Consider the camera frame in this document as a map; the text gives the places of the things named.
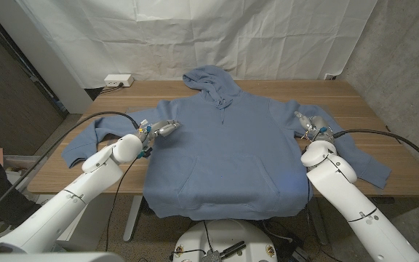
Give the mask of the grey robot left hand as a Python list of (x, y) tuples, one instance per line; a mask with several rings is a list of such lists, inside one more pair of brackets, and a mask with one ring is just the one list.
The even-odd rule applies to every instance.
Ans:
[(163, 120), (140, 127), (138, 137), (142, 144), (145, 145), (159, 136), (166, 137), (170, 135), (179, 127), (180, 122), (177, 120)]

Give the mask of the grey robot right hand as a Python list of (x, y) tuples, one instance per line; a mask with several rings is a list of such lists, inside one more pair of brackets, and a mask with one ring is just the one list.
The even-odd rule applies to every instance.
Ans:
[(295, 112), (295, 116), (305, 130), (305, 133), (301, 137), (302, 139), (310, 142), (324, 140), (329, 143), (334, 143), (332, 128), (321, 116), (307, 117), (299, 111)]

